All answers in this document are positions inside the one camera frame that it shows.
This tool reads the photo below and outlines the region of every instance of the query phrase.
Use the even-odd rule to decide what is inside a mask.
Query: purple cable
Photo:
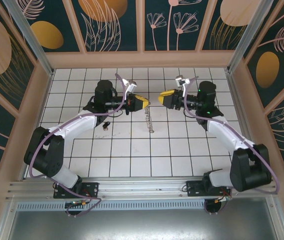
[[[38,152],[40,151],[40,149],[42,148],[42,146],[44,145],[44,143],[56,132],[62,130],[63,128],[65,128],[65,126],[67,126],[68,124],[78,120],[79,118],[84,118],[84,117],[89,117],[89,116],[108,116],[108,115],[111,115],[111,114],[114,114],[116,113],[117,111],[119,111],[121,109],[121,107],[123,106],[124,104],[124,101],[125,101],[125,85],[124,85],[124,82],[123,82],[123,79],[121,78],[120,75],[118,75],[117,73],[115,74],[116,78],[119,79],[122,83],[122,87],[123,87],[123,98],[122,98],[122,102],[121,104],[118,106],[117,109],[115,109],[114,111],[111,111],[111,112],[106,112],[106,113],[87,113],[87,114],[83,114],[82,116],[76,116],[75,118],[67,121],[66,123],[62,124],[59,128],[55,129],[54,131],[50,132],[41,142],[40,144],[38,145],[37,149],[35,150],[34,152],[34,155],[32,157],[32,160],[30,162],[30,167],[29,167],[29,174],[31,176],[31,178],[39,178],[39,177],[42,177],[42,176],[45,176],[44,174],[40,174],[40,175],[37,175],[37,176],[34,176],[32,174],[32,169],[33,169],[33,164],[34,164],[34,161],[35,161],[35,158],[38,154]],[[77,216],[81,216],[81,215],[84,215],[86,214],[87,212],[89,212],[92,208],[96,207],[101,201],[102,199],[98,198],[98,197],[87,197],[87,196],[83,196],[83,195],[79,195],[73,191],[71,191],[70,189],[68,189],[66,186],[58,183],[57,181],[55,181],[54,179],[50,178],[50,180],[52,180],[54,183],[60,185],[64,190],[66,190],[67,192],[69,192],[70,194],[73,194],[74,196],[77,196],[81,199],[88,199],[88,200],[98,200],[98,202],[96,204],[94,204],[92,207],[90,207],[88,210],[86,211],[82,211],[81,213],[79,213]]]
[[[217,119],[212,119],[212,118],[202,117],[202,116],[196,116],[196,115],[192,114],[191,111],[188,109],[188,107],[187,107],[187,93],[188,93],[188,89],[191,87],[191,85],[193,84],[193,82],[196,79],[197,79],[196,77],[190,79],[190,83],[185,88],[184,108],[185,108],[186,112],[189,115],[191,115],[192,117],[194,117],[194,118],[201,119],[201,120],[206,120],[206,121],[217,122],[219,124],[222,124],[222,125],[226,126],[228,129],[230,129],[262,161],[262,163],[265,165],[265,167],[268,169],[268,171],[270,171],[271,175],[274,177],[274,180],[276,182],[276,190],[274,192],[264,191],[262,189],[257,189],[257,188],[255,188],[255,190],[257,190],[259,192],[262,192],[262,193],[277,194],[279,192],[279,190],[280,190],[280,183],[279,183],[279,180],[278,180],[276,174],[272,170],[271,166],[269,166],[269,164],[265,161],[265,159],[252,146],[250,146],[246,142],[246,140],[244,138],[242,138],[242,136],[234,128],[232,128],[228,123],[220,121],[220,120],[217,120]]]

